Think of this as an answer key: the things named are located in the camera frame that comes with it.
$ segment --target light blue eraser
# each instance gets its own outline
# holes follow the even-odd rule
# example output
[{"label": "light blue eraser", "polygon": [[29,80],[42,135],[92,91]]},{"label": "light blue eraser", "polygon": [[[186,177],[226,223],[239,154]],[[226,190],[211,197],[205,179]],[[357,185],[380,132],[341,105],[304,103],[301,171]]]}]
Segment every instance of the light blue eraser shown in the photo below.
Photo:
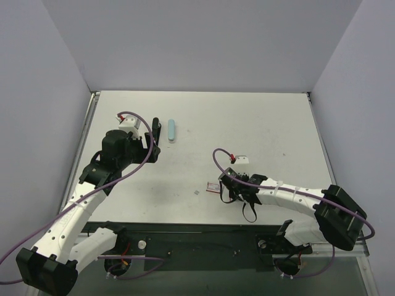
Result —
[{"label": "light blue eraser", "polygon": [[175,122],[174,119],[169,119],[167,123],[167,139],[170,143],[175,141]]}]

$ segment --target wall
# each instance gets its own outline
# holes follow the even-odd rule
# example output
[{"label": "wall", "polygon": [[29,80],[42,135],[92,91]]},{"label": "wall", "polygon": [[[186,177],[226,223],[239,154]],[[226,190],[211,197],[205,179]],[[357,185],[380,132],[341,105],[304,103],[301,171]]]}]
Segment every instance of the wall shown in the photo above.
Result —
[{"label": "wall", "polygon": [[92,90],[310,91],[361,0],[43,0]]},{"label": "wall", "polygon": [[393,295],[395,1],[364,0],[312,92],[338,183],[368,213],[381,295]]},{"label": "wall", "polygon": [[[56,213],[90,93],[40,0],[0,2],[0,44],[2,256]],[[15,255],[0,281],[20,278]],[[0,294],[25,289],[0,286]]]}]

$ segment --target white table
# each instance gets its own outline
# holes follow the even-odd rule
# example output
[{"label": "white table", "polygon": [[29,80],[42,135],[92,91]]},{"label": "white table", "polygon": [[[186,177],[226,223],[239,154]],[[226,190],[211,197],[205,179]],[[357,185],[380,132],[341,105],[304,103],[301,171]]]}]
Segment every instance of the white table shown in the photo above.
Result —
[{"label": "white table", "polygon": [[[118,128],[115,114],[121,111],[136,112],[150,124],[158,117],[162,152],[157,163],[145,165],[116,185],[90,221],[249,224],[240,202],[224,204],[218,194],[206,192],[207,182],[217,183],[220,176],[211,156],[216,147],[247,155],[251,172],[260,175],[309,188],[331,184],[305,94],[150,91],[101,92],[74,184],[101,150],[106,131]],[[167,140],[170,118],[177,129],[173,144]],[[218,157],[227,167],[227,157],[220,153]],[[256,224],[310,219],[275,206],[257,205],[256,211]]]}]

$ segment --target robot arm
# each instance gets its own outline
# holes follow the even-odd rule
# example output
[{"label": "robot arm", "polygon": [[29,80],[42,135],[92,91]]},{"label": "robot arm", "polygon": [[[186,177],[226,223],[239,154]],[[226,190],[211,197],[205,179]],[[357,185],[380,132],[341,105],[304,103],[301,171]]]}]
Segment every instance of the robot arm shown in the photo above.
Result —
[{"label": "robot arm", "polygon": [[[238,159],[234,159],[234,167],[238,166]],[[235,181],[238,179],[245,183],[262,186],[265,188],[251,187]],[[352,250],[362,230],[363,222],[344,213],[338,208],[320,202],[304,195],[315,195],[325,200],[330,200],[366,219],[366,213],[353,201],[353,199],[339,186],[331,185],[328,189],[309,189],[275,181],[266,176],[253,174],[251,177],[244,173],[237,173],[232,168],[227,168],[219,180],[229,190],[232,201],[244,202],[243,210],[247,204],[255,213],[255,204],[276,205],[295,210],[313,218],[311,221],[297,222],[285,221],[281,228],[281,235],[295,247],[313,242],[329,242],[343,250]]]},{"label": "robot arm", "polygon": [[[106,133],[102,150],[84,168],[80,182],[63,211],[71,209],[51,225],[31,250],[23,248],[18,253],[17,264],[26,284],[51,295],[67,295],[83,268],[125,241],[124,228],[107,222],[74,246],[84,225],[114,186],[97,191],[81,203],[76,201],[96,188],[119,179],[128,165],[141,163],[147,157],[149,149],[143,147],[138,134],[139,124],[140,120],[134,116],[120,117],[119,129]],[[157,118],[152,123],[152,130],[154,143],[148,162],[154,163],[160,153],[157,146],[160,124]],[[145,138],[149,147],[151,138],[148,133]]]}]

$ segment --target black strap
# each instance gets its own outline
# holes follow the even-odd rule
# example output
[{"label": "black strap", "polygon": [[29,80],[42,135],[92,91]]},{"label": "black strap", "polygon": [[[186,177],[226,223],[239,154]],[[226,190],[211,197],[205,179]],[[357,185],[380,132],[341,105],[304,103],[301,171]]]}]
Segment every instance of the black strap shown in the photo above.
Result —
[{"label": "black strap", "polygon": [[248,222],[250,222],[250,223],[253,223],[253,222],[255,222],[255,221],[257,221],[257,212],[255,212],[255,206],[254,206],[254,203],[253,202],[250,202],[249,203],[249,206],[251,207],[251,210],[252,210],[252,212],[254,213],[254,216],[255,216],[255,220],[254,221],[249,221],[247,218],[246,218],[246,215],[244,214],[244,209],[246,208],[246,203],[244,203],[244,205],[243,205],[243,216],[244,216],[244,219],[246,219]]},{"label": "black strap", "polygon": [[222,186],[222,182],[220,182],[220,198],[221,198],[221,201],[223,203],[225,203],[225,204],[231,204],[232,202],[236,201],[236,199],[231,199],[229,202],[224,201],[223,198],[222,198],[222,192],[223,192],[223,186]]}]

